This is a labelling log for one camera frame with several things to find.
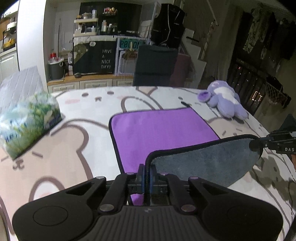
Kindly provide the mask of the purple and grey towel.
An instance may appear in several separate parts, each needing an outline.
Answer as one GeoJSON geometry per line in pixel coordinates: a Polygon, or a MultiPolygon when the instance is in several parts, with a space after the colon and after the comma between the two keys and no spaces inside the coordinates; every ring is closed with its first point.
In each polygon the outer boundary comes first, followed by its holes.
{"type": "Polygon", "coordinates": [[[242,178],[262,149],[252,151],[257,134],[242,120],[204,120],[192,108],[141,110],[114,115],[109,131],[122,173],[155,165],[181,180],[197,176],[223,187],[242,178]]]}

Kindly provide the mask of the bunny pattern tablecloth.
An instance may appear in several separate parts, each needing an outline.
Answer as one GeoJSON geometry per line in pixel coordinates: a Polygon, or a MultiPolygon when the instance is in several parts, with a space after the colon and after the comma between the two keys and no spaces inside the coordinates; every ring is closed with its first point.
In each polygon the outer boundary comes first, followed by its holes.
{"type": "Polygon", "coordinates": [[[252,115],[226,119],[199,90],[99,87],[1,99],[1,240],[16,240],[13,214],[97,176],[135,172],[147,156],[268,130],[252,115]]]}

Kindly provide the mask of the purple plush toy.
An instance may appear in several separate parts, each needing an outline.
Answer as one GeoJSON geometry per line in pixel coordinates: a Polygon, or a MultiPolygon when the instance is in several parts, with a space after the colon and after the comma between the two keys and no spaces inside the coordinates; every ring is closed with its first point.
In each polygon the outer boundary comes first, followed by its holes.
{"type": "Polygon", "coordinates": [[[247,111],[240,103],[239,95],[226,81],[211,82],[206,90],[198,94],[198,100],[211,108],[217,108],[224,118],[236,117],[240,120],[248,118],[247,111]]]}

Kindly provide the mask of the maroon cushioned panel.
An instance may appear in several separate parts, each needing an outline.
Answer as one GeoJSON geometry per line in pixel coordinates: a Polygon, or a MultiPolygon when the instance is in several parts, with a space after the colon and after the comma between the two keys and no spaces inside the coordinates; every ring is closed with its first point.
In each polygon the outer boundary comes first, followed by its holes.
{"type": "Polygon", "coordinates": [[[184,87],[185,81],[192,71],[191,57],[189,55],[179,53],[175,63],[174,71],[170,78],[171,87],[184,87]]]}

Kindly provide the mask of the dark chair back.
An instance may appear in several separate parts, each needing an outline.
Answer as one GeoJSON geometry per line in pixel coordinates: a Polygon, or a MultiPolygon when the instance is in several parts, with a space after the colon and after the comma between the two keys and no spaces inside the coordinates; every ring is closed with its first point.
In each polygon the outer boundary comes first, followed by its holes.
{"type": "Polygon", "coordinates": [[[138,49],[133,86],[169,86],[177,56],[177,49],[141,45],[138,49]]]}

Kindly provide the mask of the white drawer cabinet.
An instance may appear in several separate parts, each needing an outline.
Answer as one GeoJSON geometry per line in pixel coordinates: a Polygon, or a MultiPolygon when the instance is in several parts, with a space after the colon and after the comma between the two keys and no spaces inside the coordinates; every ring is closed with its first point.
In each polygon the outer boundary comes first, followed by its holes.
{"type": "Polygon", "coordinates": [[[83,81],[77,81],[77,82],[49,85],[48,92],[53,93],[53,92],[59,92],[59,91],[110,87],[110,86],[132,86],[132,83],[133,83],[132,78],[83,80],[83,81]]]}

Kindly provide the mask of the floral tissue pack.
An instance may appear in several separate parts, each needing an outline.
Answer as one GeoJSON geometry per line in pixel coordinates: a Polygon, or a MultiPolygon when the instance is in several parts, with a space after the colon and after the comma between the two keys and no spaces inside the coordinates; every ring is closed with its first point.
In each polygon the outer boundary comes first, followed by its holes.
{"type": "Polygon", "coordinates": [[[1,83],[1,146],[11,159],[21,156],[62,121],[57,100],[43,89],[36,66],[1,83]]]}

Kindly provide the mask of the black have a nice day cloth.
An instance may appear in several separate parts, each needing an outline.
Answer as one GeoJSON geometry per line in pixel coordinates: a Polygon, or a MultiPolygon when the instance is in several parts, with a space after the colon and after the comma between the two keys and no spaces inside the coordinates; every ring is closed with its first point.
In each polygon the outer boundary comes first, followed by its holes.
{"type": "Polygon", "coordinates": [[[113,74],[116,41],[91,41],[73,47],[73,73],[113,74]]]}

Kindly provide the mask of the dark grey trash bin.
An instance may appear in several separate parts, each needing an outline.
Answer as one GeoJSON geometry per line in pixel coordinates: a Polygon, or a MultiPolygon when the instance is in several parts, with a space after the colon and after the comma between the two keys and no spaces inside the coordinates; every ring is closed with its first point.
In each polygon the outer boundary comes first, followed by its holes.
{"type": "Polygon", "coordinates": [[[51,80],[58,80],[64,77],[64,62],[63,60],[49,62],[49,77],[51,80]]]}

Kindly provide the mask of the teal poster sign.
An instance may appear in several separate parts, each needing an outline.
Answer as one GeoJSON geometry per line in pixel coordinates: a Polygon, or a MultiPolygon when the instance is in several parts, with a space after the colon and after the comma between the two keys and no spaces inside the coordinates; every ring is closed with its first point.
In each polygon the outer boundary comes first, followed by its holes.
{"type": "Polygon", "coordinates": [[[120,38],[119,49],[121,50],[138,50],[141,45],[145,44],[145,40],[142,39],[128,39],[128,38],[120,38]]]}

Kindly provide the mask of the black hanging garment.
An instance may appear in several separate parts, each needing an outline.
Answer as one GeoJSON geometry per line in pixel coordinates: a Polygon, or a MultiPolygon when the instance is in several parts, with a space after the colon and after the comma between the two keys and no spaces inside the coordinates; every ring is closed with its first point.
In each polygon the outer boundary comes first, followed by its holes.
{"type": "Polygon", "coordinates": [[[162,4],[159,15],[154,18],[151,41],[157,46],[178,49],[185,31],[185,16],[178,6],[162,4]]]}

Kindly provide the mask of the white countertop shelf rack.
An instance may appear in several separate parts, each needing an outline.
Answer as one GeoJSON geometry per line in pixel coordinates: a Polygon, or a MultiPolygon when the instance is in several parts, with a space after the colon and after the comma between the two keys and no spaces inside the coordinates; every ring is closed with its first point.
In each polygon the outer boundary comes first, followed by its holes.
{"type": "Polygon", "coordinates": [[[73,37],[96,36],[98,18],[75,19],[73,37]]]}

